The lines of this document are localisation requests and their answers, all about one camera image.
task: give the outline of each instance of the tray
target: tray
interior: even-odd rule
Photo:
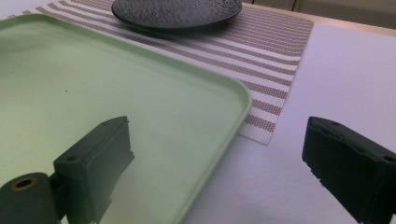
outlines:
[[[237,80],[45,15],[0,21],[0,68],[0,184],[128,116],[136,158],[101,223],[180,223],[251,106]]]

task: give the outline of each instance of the placemat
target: placemat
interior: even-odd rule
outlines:
[[[22,14],[48,14],[239,79],[253,98],[239,133],[268,145],[311,34],[312,21],[243,7],[221,26],[148,35],[115,18],[112,3],[63,0]]]

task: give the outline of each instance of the black plate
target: black plate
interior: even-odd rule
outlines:
[[[240,0],[116,0],[111,7],[122,21],[149,28],[176,30],[210,25],[237,15]]]

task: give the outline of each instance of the table surface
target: table surface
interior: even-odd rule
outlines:
[[[3,0],[0,18],[52,1]],[[186,224],[356,223],[301,159],[306,122],[333,119],[396,151],[396,32],[309,19],[316,23],[269,146],[236,136]]]

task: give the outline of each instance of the tray rim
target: tray rim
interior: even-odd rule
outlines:
[[[182,223],[182,221],[184,220],[184,218],[186,217],[186,215],[189,213],[189,211],[191,210],[193,203],[196,201],[196,199],[200,196],[201,191],[204,189],[207,181],[209,180],[210,176],[212,176],[213,172],[215,171],[216,167],[218,166],[220,160],[223,158],[224,154],[227,152],[228,147],[230,146],[230,144],[232,143],[233,139],[235,138],[235,136],[238,134],[238,131],[240,130],[240,128],[242,127],[242,125],[245,122],[245,119],[247,118],[250,108],[252,107],[252,97],[251,97],[251,93],[250,90],[238,79],[233,78],[233,77],[229,77],[225,74],[222,74],[218,71],[203,67],[203,66],[199,66],[197,64],[191,63],[191,62],[187,62],[187,61],[183,61],[180,60],[178,58],[175,57],[171,57],[168,56],[164,53],[161,53],[159,51],[156,50],[152,50],[149,48],[144,48],[142,46],[136,45],[133,42],[127,41],[121,37],[115,36],[115,35],[110,35],[104,32],[100,32],[97,30],[94,30],[92,28],[89,27],[85,27],[82,26],[80,24],[76,24],[76,23],[72,23],[70,21],[66,21],[66,20],[62,20],[59,18],[55,18],[46,14],[42,14],[42,13],[32,13],[32,14],[27,14],[27,15],[20,15],[20,16],[16,16],[16,17],[12,17],[12,18],[8,18],[5,20],[0,20],[0,32],[2,31],[2,27],[6,26],[12,26],[13,23],[20,23],[20,22],[34,22],[34,21],[49,21],[51,23],[55,23],[56,25],[59,25],[59,23],[61,25],[64,25],[66,28],[71,28],[77,31],[82,31],[82,32],[88,32],[91,33],[92,35],[97,35],[99,37],[104,37],[107,39],[112,39],[116,42],[119,42],[122,45],[129,45],[130,47],[139,49],[139,50],[143,50],[147,53],[153,54],[154,56],[157,56],[160,58],[160,60],[162,61],[170,61],[170,62],[174,62],[174,63],[181,63],[181,64],[185,64],[187,66],[190,66],[194,69],[200,69],[203,72],[208,72],[211,73],[212,75],[215,75],[221,79],[227,80],[230,83],[233,83],[235,86],[237,86],[238,88],[240,88],[240,91],[243,92],[245,94],[244,98],[246,98],[246,104],[247,107],[245,108],[245,110],[243,111],[243,113],[241,114],[241,117],[239,118],[239,120],[235,121],[235,124],[232,128],[232,131],[230,132],[230,134],[228,134],[228,136],[225,138],[224,142],[222,143],[222,146],[219,148],[218,153],[215,157],[212,158],[212,162],[211,165],[208,166],[206,168],[206,170],[204,171],[204,175],[201,178],[198,178],[198,184],[195,186],[194,190],[191,192],[191,194],[188,196],[187,201],[184,203],[183,207],[181,210],[178,211],[178,215],[176,216],[175,219],[175,223]]]

